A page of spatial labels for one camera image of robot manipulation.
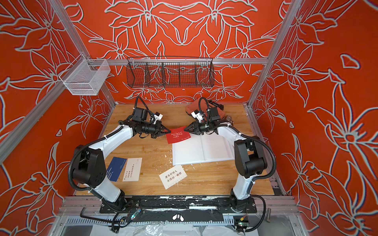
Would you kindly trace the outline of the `red photo card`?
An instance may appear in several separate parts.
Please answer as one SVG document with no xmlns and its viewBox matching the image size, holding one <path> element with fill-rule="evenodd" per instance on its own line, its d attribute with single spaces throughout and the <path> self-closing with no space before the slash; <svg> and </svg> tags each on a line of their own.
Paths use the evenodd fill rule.
<svg viewBox="0 0 378 236">
<path fill-rule="evenodd" d="M 168 144 L 178 143 L 187 140 L 191 135 L 185 131 L 185 126 L 171 130 L 169 134 L 166 134 Z"/>
</svg>

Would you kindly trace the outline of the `white photo album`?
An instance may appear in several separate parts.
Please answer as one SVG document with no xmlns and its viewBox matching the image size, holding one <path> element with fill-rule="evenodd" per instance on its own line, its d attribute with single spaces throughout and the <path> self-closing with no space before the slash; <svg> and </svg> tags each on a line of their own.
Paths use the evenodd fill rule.
<svg viewBox="0 0 378 236">
<path fill-rule="evenodd" d="M 191 165 L 234 160 L 232 144 L 215 133 L 191 135 L 189 139 L 172 144 L 173 165 Z"/>
</svg>

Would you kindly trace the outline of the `white card red text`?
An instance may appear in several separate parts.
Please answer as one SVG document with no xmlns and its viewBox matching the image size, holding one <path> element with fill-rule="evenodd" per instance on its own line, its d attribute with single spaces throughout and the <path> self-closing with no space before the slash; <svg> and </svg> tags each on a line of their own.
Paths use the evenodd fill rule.
<svg viewBox="0 0 378 236">
<path fill-rule="evenodd" d="M 176 165 L 159 175 L 165 189 L 169 189 L 186 177 L 187 174 L 181 165 Z"/>
</svg>

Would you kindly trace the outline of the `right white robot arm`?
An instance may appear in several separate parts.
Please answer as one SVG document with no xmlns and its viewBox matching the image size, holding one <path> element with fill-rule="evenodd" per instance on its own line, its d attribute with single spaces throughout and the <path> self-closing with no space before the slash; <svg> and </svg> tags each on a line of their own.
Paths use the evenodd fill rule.
<svg viewBox="0 0 378 236">
<path fill-rule="evenodd" d="M 233 144 L 235 167 L 239 175 L 230 192 L 229 201 L 231 208 L 236 212 L 241 212 L 250 203 L 251 190 L 255 182 L 268 179 L 276 172 L 277 160 L 272 149 L 257 136 L 248 136 L 229 122 L 193 122 L 184 131 L 194 135 L 204 135 L 213 131 Z"/>
</svg>

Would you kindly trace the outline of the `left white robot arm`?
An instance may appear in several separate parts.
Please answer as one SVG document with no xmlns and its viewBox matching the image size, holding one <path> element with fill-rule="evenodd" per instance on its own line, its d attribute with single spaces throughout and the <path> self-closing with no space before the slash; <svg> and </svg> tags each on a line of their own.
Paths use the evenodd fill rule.
<svg viewBox="0 0 378 236">
<path fill-rule="evenodd" d="M 135 135 L 147 134 L 155 139 L 171 133 L 171 130 L 155 123 L 119 121 L 111 133 L 86 145 L 79 145 L 68 168 L 68 181 L 76 191 L 89 191 L 115 212 L 125 211 L 132 205 L 125 193 L 116 187 L 106 175 L 105 159 L 125 141 Z"/>
</svg>

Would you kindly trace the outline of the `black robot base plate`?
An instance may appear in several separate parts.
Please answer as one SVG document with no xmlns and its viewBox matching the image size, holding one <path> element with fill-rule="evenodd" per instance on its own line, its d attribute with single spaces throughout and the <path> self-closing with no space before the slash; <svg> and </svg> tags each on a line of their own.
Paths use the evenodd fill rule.
<svg viewBox="0 0 378 236">
<path fill-rule="evenodd" d="M 254 200 L 239 201 L 230 196 L 127 196 L 127 201 L 147 210 L 214 210 L 219 213 L 256 213 Z"/>
</svg>

